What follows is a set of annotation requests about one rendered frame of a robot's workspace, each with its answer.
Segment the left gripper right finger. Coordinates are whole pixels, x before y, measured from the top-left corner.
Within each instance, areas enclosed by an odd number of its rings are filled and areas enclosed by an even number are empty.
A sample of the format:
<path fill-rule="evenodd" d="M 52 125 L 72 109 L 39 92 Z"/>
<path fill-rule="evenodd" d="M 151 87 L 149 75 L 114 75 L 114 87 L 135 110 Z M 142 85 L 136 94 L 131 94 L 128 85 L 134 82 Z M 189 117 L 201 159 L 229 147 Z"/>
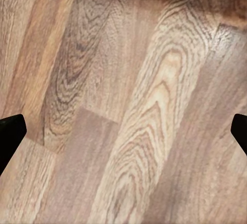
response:
<path fill-rule="evenodd" d="M 247 155 L 247 116 L 242 114 L 235 114 L 232 125 L 231 133 L 244 150 Z"/>

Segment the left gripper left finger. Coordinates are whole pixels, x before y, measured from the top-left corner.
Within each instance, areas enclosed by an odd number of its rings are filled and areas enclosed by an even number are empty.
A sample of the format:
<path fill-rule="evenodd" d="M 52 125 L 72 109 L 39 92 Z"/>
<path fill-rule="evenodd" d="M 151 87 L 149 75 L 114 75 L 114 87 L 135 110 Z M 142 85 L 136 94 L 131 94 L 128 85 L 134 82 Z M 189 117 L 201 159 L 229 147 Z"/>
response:
<path fill-rule="evenodd" d="M 22 114 L 0 119 L 0 176 L 27 133 Z"/>

